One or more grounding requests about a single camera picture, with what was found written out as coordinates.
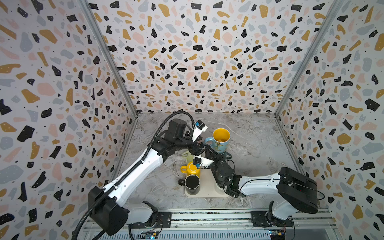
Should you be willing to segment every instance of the tray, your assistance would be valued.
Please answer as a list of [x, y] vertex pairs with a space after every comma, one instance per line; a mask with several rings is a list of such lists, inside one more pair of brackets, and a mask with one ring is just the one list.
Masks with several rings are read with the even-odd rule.
[[[186, 163], [190, 162], [191, 158], [186, 159]], [[184, 187], [184, 195], [190, 198], [222, 198], [226, 199], [230, 196], [224, 192], [222, 188], [219, 188], [216, 184], [215, 178], [210, 169], [200, 170], [200, 190], [195, 195], [190, 195]]]

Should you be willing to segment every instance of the blue mug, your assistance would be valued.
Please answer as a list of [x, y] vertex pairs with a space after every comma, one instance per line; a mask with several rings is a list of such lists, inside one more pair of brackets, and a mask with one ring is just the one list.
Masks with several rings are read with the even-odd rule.
[[205, 143], [212, 142], [211, 148], [220, 154], [223, 154], [228, 147], [229, 139], [231, 134], [225, 128], [218, 128], [213, 132], [212, 137], [208, 137], [204, 140]]

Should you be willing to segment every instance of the table surface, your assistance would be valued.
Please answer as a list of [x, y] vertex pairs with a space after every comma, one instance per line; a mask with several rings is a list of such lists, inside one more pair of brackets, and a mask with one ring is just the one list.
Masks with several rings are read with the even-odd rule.
[[[139, 120], [120, 173], [126, 170], [144, 151], [166, 113], [143, 113]], [[278, 172], [281, 167], [295, 169], [273, 116], [262, 114], [192, 113], [194, 121], [202, 120], [207, 131], [203, 139], [212, 136], [215, 129], [223, 127], [231, 133], [227, 151], [235, 162], [235, 173], [246, 176], [263, 176]], [[190, 119], [175, 116], [190, 124]], [[148, 201], [157, 208], [268, 208], [276, 197], [269, 194], [253, 194], [227, 199], [187, 198], [177, 181], [184, 177], [180, 167], [185, 159], [179, 151], [170, 156], [160, 167], [150, 173], [129, 198], [130, 203]]]

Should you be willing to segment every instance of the speckled wall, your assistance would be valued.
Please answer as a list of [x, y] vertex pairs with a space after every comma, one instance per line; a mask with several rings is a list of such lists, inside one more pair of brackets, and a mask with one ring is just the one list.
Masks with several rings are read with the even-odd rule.
[[333, 1], [89, 0], [138, 112], [274, 112]]
[[384, 235], [384, 1], [345, 1], [278, 117], [346, 240]]
[[130, 113], [76, 2], [0, 7], [0, 238], [68, 239]]

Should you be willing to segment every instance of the yellow mug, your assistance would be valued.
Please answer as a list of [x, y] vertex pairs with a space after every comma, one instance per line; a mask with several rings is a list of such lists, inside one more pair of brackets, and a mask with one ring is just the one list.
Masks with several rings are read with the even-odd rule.
[[193, 162], [188, 163], [186, 166], [181, 166], [180, 170], [182, 173], [186, 173], [187, 176], [193, 174], [200, 177], [200, 169], [193, 165]]

